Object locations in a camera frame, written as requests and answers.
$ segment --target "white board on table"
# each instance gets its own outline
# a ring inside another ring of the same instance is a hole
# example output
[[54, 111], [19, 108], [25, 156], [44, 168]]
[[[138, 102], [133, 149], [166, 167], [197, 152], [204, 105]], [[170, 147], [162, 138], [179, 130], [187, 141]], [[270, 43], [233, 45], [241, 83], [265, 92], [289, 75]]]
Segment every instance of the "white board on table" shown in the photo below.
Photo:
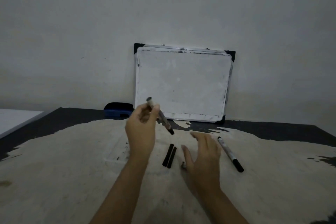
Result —
[[152, 97], [168, 119], [216, 122], [225, 115], [232, 57], [223, 51], [139, 47], [135, 106]]

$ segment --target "forearm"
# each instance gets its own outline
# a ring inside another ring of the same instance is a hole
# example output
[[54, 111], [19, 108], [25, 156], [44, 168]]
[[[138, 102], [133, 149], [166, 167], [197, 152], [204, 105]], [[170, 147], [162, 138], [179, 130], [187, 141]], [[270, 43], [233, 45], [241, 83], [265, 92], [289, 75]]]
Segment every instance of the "forearm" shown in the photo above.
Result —
[[216, 224], [248, 224], [221, 190], [199, 196]]
[[129, 159], [91, 224], [131, 223], [147, 163], [147, 159]]

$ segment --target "hand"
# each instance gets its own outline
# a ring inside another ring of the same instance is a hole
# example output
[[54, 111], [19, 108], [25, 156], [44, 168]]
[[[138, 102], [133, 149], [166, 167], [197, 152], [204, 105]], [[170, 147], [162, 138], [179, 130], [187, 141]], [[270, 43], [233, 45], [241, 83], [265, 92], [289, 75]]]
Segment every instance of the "hand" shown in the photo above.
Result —
[[160, 106], [139, 105], [126, 122], [125, 131], [130, 147], [130, 159], [148, 161], [155, 144], [155, 124]]
[[185, 164], [191, 181], [200, 197], [209, 193], [219, 193], [219, 157], [221, 149], [209, 134], [190, 132], [198, 141], [198, 154], [194, 162], [189, 149], [182, 145]]

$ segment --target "person's left arm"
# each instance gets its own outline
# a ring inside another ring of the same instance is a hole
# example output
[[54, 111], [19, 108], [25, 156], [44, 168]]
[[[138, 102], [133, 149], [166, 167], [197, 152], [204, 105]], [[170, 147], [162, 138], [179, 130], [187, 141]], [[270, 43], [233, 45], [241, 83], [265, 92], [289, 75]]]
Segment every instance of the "person's left arm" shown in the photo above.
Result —
[[143, 104], [129, 117], [125, 126], [130, 147], [129, 160], [90, 224], [131, 223], [142, 178], [154, 148], [155, 124], [159, 110], [159, 106], [151, 111], [148, 104]]

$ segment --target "black corner protector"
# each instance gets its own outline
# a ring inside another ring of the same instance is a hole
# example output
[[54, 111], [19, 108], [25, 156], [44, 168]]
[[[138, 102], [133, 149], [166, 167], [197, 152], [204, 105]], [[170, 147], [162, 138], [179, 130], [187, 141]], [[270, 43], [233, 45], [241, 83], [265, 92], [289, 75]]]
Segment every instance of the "black corner protector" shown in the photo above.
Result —
[[215, 124], [224, 124], [225, 122], [225, 115], [223, 116], [223, 119], [222, 120], [219, 120], [219, 121], [216, 121]]
[[145, 44], [137, 44], [137, 43], [134, 43], [134, 54], [137, 53], [137, 50], [139, 47], [144, 47]]
[[225, 51], [227, 54], [231, 55], [232, 62], [235, 61], [236, 51]]

